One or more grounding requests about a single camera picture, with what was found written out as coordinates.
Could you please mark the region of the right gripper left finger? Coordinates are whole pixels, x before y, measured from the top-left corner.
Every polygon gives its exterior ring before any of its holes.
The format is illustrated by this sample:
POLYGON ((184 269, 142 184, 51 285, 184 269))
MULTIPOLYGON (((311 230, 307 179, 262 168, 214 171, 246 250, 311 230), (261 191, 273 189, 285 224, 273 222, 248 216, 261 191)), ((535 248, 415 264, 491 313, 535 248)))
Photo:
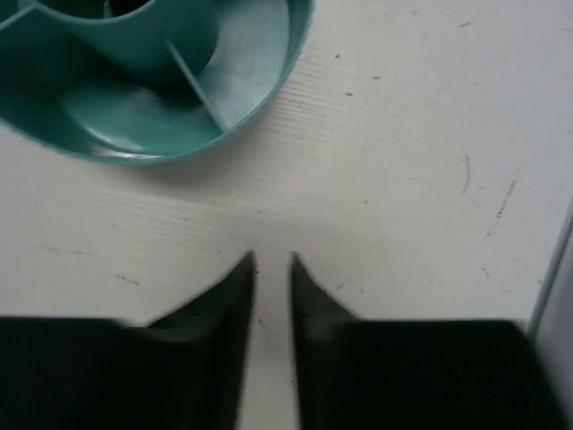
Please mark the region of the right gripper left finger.
POLYGON ((236 428, 254 269, 245 254, 218 283, 144 327, 3 317, 2 428, 236 428))

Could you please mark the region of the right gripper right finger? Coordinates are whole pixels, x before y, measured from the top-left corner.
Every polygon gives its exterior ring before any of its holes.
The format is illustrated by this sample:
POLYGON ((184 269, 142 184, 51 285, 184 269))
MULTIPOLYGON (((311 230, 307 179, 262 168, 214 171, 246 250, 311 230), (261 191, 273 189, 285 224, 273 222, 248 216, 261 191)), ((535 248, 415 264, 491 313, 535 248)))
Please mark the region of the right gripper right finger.
POLYGON ((301 428, 552 428, 552 385, 514 322, 364 319, 298 254, 289 286, 301 428))

